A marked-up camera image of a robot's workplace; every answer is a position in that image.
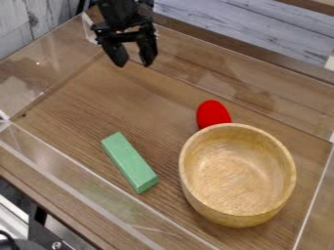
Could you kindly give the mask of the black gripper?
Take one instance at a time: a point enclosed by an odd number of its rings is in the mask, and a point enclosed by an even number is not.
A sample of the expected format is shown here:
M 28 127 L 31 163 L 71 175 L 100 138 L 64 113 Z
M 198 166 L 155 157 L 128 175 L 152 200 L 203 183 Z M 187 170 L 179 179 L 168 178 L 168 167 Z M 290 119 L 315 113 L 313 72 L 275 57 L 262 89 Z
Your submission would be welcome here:
M 152 65 L 158 56 L 156 34 L 152 16 L 135 14 L 124 23 L 102 21 L 91 26 L 95 40 L 111 59 L 112 63 L 123 67 L 130 55 L 123 43 L 138 42 L 139 57 L 144 67 Z

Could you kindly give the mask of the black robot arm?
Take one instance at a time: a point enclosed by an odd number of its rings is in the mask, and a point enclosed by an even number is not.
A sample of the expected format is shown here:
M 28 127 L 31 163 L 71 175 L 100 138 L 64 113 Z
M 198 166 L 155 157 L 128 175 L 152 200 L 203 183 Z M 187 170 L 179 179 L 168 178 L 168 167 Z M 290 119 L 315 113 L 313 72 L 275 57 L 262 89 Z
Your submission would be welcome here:
M 151 66 L 158 56 L 154 0 L 96 0 L 96 6 L 104 21 L 95 23 L 91 30 L 114 64 L 126 65 L 130 55 L 124 44 L 135 42 L 142 64 Z

